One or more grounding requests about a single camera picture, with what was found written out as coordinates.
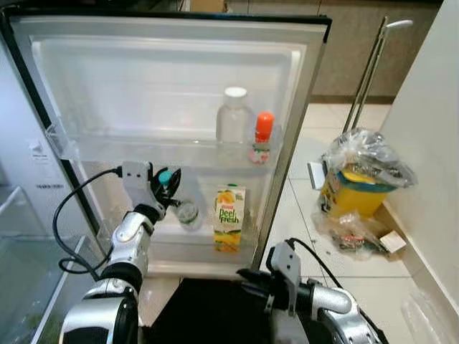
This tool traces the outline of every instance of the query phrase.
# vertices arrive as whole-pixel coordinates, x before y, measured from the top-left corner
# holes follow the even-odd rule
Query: baseboard
[[[366,104],[392,104],[395,96],[391,95],[369,95],[366,98]],[[323,104],[352,104],[353,95],[311,95],[309,102],[318,102]]]
[[[386,224],[390,229],[395,230],[407,243],[407,246],[399,253],[405,267],[411,274],[413,281],[420,290],[425,292],[436,306],[443,324],[454,338],[459,338],[459,307],[454,299],[444,288],[440,279],[435,275],[432,268],[416,247],[408,231],[404,229],[397,213],[385,201],[375,213],[375,218]]]

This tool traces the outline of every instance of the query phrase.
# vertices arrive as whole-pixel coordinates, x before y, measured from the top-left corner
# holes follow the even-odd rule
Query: teal cap
[[[167,186],[169,184],[169,180],[172,177],[172,173],[169,171],[164,171],[161,172],[160,175],[158,176],[159,183],[161,183],[162,186]]]

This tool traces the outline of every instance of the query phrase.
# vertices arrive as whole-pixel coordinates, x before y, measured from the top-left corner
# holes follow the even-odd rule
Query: white plastic bottle
[[[227,87],[224,103],[217,113],[218,143],[246,143],[253,111],[246,105],[247,90],[243,87]]]

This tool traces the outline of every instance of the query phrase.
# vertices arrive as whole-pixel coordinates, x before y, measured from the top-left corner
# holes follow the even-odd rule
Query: orange bottle cap
[[[257,142],[268,142],[273,131],[274,115],[268,111],[258,114],[257,127],[255,129],[255,140]]]

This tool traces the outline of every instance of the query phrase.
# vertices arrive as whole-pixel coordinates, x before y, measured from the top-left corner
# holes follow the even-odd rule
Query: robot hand
[[[181,171],[153,175],[151,163],[125,162],[123,185],[128,212],[112,236],[113,251],[100,279],[66,315],[60,344],[137,344],[138,293],[148,268],[153,226],[162,220],[180,184]]]
[[[366,321],[348,291],[324,287],[311,279],[301,283],[300,259],[288,241],[270,249],[266,266],[270,274],[250,269],[241,269],[238,274],[248,281],[242,283],[246,291],[267,300],[265,312],[270,314],[275,344],[309,343],[297,310],[323,323],[333,344],[387,344],[384,333]]]

